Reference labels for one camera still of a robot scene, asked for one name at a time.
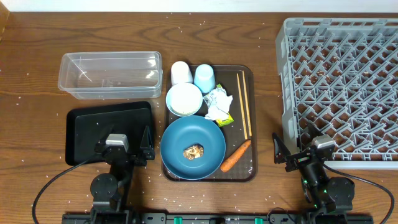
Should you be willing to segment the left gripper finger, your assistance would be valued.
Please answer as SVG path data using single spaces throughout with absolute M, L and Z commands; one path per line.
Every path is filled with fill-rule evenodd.
M 100 139 L 98 141 L 98 144 L 106 144 L 106 140 L 110 134 L 114 132 L 114 126 L 113 125 L 107 125 L 101 129 L 99 132 Z
M 153 149 L 152 131 L 149 126 L 146 126 L 144 129 L 140 149 Z

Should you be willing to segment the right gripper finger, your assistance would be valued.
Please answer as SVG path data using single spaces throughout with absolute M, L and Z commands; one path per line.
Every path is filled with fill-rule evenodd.
M 308 128 L 308 135 L 310 136 L 311 140 L 314 139 L 315 137 L 323 135 L 323 133 L 313 123 L 308 123 L 307 128 Z
M 286 163 L 287 157 L 291 155 L 290 151 L 276 133 L 272 133 L 272 139 L 274 142 L 274 163 Z

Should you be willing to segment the brown food scrap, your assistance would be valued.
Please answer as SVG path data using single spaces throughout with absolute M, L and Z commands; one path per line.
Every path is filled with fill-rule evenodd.
M 194 144 L 183 151 L 183 156 L 192 161 L 202 157 L 204 154 L 204 147 L 200 144 Z

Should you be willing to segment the orange carrot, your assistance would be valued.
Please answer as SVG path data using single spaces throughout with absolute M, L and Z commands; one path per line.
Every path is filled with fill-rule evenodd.
M 229 171 L 243 156 L 243 154 L 247 151 L 249 146 L 251 145 L 251 140 L 248 139 L 242 145 L 240 145 L 237 150 L 235 150 L 232 155 L 230 155 L 220 166 L 222 172 Z

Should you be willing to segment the light blue rice bowl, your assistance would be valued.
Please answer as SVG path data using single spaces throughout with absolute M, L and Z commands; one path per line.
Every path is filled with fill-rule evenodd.
M 200 89 L 191 83 L 179 83 L 170 88 L 166 95 L 166 105 L 176 116 L 195 114 L 203 104 Z

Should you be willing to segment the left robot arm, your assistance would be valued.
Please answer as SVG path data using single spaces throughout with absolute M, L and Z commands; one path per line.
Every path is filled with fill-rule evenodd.
M 134 168 L 155 157 L 150 127 L 146 126 L 137 149 L 129 148 L 125 134 L 110 131 L 95 146 L 95 153 L 110 165 L 91 185 L 93 208 L 89 223 L 139 223 L 140 215 L 126 206 Z

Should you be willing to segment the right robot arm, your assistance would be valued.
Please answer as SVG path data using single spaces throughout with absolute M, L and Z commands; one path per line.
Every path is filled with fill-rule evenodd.
M 327 134 L 321 133 L 314 125 L 308 125 L 312 137 L 309 147 L 292 154 L 283 140 L 272 134 L 274 142 L 274 162 L 285 164 L 285 171 L 298 170 L 306 200 L 313 208 L 297 216 L 295 223 L 347 223 L 346 213 L 353 209 L 354 182 L 346 177 L 329 178 L 325 171 L 325 161 L 334 151 L 335 142 Z

